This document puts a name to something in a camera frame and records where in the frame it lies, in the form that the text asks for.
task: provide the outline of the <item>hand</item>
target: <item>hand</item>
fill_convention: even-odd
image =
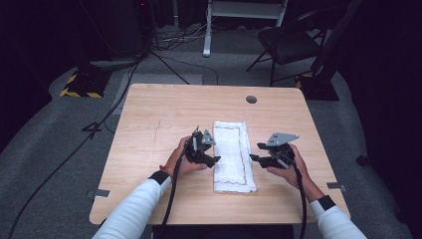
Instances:
[[[313,202],[324,196],[322,191],[317,187],[317,185],[311,180],[310,175],[308,174],[307,166],[305,165],[304,159],[301,157],[301,154],[298,151],[298,148],[293,144],[290,144],[293,153],[295,154],[295,162],[298,170],[302,175],[302,183],[304,185],[305,196],[308,199],[308,202]],[[299,189],[298,178],[296,176],[295,169],[290,166],[289,169],[281,169],[276,167],[268,167],[267,171],[283,177],[288,184]]]
[[[171,153],[170,157],[168,157],[167,163],[165,166],[162,167],[162,170],[167,172],[171,178],[173,178],[174,173],[174,167],[176,166],[177,159],[179,158],[180,154],[183,151],[183,148],[186,144],[186,142],[189,140],[191,136],[185,136],[182,138],[179,142],[179,145],[174,148],[173,152]],[[191,171],[197,171],[197,170],[203,170],[207,168],[207,165],[205,163],[192,163],[189,162],[186,158],[186,155],[183,154],[182,161],[180,163],[178,177],[186,175],[187,173]]]

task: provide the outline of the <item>table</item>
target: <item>table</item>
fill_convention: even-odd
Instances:
[[[205,34],[203,56],[209,57],[211,55],[211,18],[213,16],[277,19],[276,26],[279,27],[282,25],[287,4],[288,0],[283,0],[282,4],[222,2],[208,0],[207,31]]]
[[[255,104],[247,96],[257,98]],[[199,126],[212,133],[215,120],[245,121],[252,153],[275,131],[297,133],[293,141],[306,160],[317,186],[348,214],[316,126],[303,94],[298,89],[133,84],[128,92],[115,132],[97,197],[90,215],[100,224],[131,191],[164,164],[183,136]],[[168,224],[301,223],[302,203],[298,190],[253,162],[258,190],[251,193],[213,191],[213,169],[193,172],[179,179]],[[171,187],[155,207],[149,224],[160,224]],[[308,220],[315,221],[309,211]]]

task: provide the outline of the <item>folded white towel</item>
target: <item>folded white towel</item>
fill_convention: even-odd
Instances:
[[[256,191],[246,123],[215,121],[213,135],[214,155],[221,156],[214,166],[214,191]]]

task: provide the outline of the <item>person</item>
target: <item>person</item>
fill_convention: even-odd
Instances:
[[[174,167],[183,147],[190,136],[179,141],[178,146],[169,156],[167,163],[160,166],[160,170],[152,173],[138,185],[131,194],[124,199],[109,215],[97,233],[97,238],[140,238],[149,220],[149,217],[158,200],[170,184],[173,177]],[[310,204],[311,210],[316,216],[317,226],[323,238],[366,238],[363,233],[350,221],[339,207],[331,200],[329,195],[324,195],[308,174],[307,166],[302,159],[298,149],[290,144],[295,161],[303,177],[305,196]],[[195,170],[206,169],[204,163],[191,163],[183,155],[178,177],[184,176]],[[268,167],[267,170],[286,180],[287,183],[299,188],[298,180],[294,169],[280,169]]]

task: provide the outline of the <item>long sleeve shirt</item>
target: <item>long sleeve shirt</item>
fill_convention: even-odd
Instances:
[[[137,186],[106,219],[94,239],[140,238],[171,179],[164,171],[154,172]],[[323,238],[366,238],[329,196],[310,203]]]

